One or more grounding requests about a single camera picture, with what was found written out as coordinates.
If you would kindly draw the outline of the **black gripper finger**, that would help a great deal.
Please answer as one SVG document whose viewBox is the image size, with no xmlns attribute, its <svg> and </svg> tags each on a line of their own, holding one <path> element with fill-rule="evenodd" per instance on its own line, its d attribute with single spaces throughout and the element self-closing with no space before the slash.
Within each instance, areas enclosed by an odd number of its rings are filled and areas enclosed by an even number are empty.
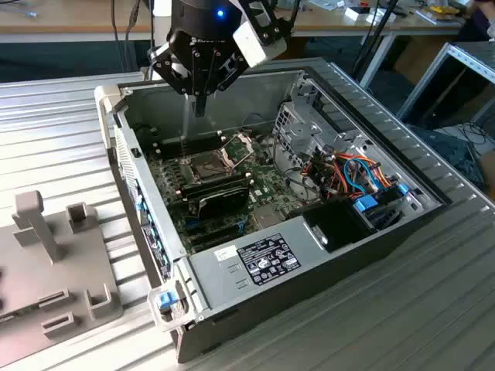
<svg viewBox="0 0 495 371">
<path fill-rule="evenodd" d="M 152 71 L 157 73 L 175 92 L 193 99 L 196 117 L 200 117 L 200 94 L 193 89 L 193 73 L 177 58 L 166 43 L 148 51 Z"/>
<path fill-rule="evenodd" d="M 248 63 L 240 51 L 221 60 L 219 50 L 215 50 L 210 68 L 206 74 L 203 92 L 200 95 L 200 116 L 206 112 L 207 98 L 216 91 L 225 91 L 247 68 Z"/>
</svg>

